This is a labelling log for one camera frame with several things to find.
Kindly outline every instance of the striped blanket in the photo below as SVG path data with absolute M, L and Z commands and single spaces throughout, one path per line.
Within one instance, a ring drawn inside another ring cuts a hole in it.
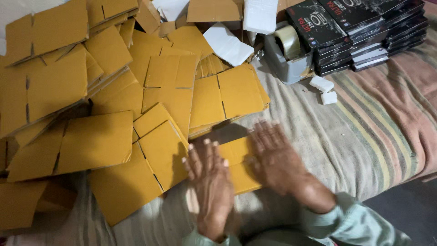
M 221 142 L 239 138 L 259 117 L 282 122 L 308 169 L 331 190 L 362 200 L 414 178 L 437 172 L 437 5 L 427 3 L 427 41 L 386 64 L 328 76 L 338 103 L 321 105 L 309 81 L 284 85 L 265 60 L 253 61 L 272 102 L 265 112 L 219 129 Z M 186 206 L 186 182 L 110 228 L 86 184 L 75 174 L 79 196 L 65 225 L 55 232 L 9 238 L 7 245 L 179 245 L 194 228 Z M 297 204 L 268 189 L 236 197 L 237 232 L 298 221 Z

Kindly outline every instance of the right hand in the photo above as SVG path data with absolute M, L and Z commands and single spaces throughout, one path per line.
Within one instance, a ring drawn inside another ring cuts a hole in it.
M 315 213 L 324 214 L 335 207 L 335 195 L 308 172 L 280 124 L 258 122 L 250 138 L 256 156 L 254 173 L 263 186 L 282 196 L 293 195 Z

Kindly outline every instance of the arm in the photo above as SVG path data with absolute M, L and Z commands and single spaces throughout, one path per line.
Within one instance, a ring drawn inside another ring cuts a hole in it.
M 254 173 L 280 195 L 305 207 L 302 223 L 309 236 L 336 238 L 353 245 L 409 245 L 410 239 L 351 196 L 334 195 L 303 165 L 279 124 L 261 121 L 250 132 Z
M 219 153 L 218 142 L 204 141 L 203 162 L 193 144 L 188 146 L 188 159 L 182 162 L 199 203 L 197 229 L 183 239 L 187 246 L 240 246 L 235 237 L 224 234 L 226 220 L 234 205 L 234 186 L 229 163 Z

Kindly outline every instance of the left hand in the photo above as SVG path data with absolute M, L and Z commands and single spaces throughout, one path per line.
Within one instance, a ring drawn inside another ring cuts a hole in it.
M 188 159 L 182 158 L 197 195 L 198 232 L 214 242 L 224 237 L 226 220 L 234 205 L 234 186 L 229 163 L 219 153 L 218 142 L 205 139 L 205 162 L 202 163 L 193 144 L 188 146 Z

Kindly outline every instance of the yellow cardboard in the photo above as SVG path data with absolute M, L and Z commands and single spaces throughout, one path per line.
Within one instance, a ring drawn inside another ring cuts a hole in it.
M 86 38 L 85 0 L 71 0 L 6 25 L 6 57 L 9 64 L 17 64 Z
M 35 179 L 127 162 L 132 151 L 132 129 L 131 111 L 56 124 L 17 151 L 8 167 L 10 172 L 7 181 Z
M 85 46 L 102 68 L 102 80 L 132 62 L 132 56 L 115 26 L 87 40 Z
M 228 70 L 229 68 L 231 67 L 224 64 L 220 58 L 212 54 L 200 61 L 197 65 L 196 79 L 218 74 L 220 72 Z
M 173 42 L 173 48 L 192 51 L 198 56 L 199 61 L 214 52 L 205 37 L 195 26 L 178 28 L 169 33 L 167 38 Z
M 51 63 L 32 59 L 5 68 L 3 76 L 0 136 L 65 110 L 87 93 L 84 50 L 68 53 Z
M 188 6 L 188 22 L 240 21 L 242 18 L 242 0 L 191 0 Z
M 132 43 L 129 52 L 133 61 L 129 64 L 129 67 L 138 82 L 143 84 L 146 80 L 150 57 L 158 56 L 162 47 L 171 47 L 173 43 L 138 30 L 133 32 Z
M 132 110 L 134 119 L 141 116 L 144 88 L 134 74 L 127 70 L 108 86 L 91 97 L 92 115 Z
M 110 226 L 163 193 L 138 143 L 132 146 L 129 162 L 93 170 L 88 182 Z
M 132 34 L 134 33 L 135 19 L 128 19 L 120 27 L 120 36 L 123 38 L 125 45 L 129 48 L 132 44 Z
M 150 0 L 140 0 L 139 12 L 135 16 L 138 24 L 145 32 L 151 34 L 161 25 L 161 17 Z
M 88 23 L 93 28 L 105 21 L 138 8 L 137 0 L 87 0 Z
M 195 68 L 195 55 L 152 56 L 144 83 L 143 111 L 162 102 L 186 138 Z

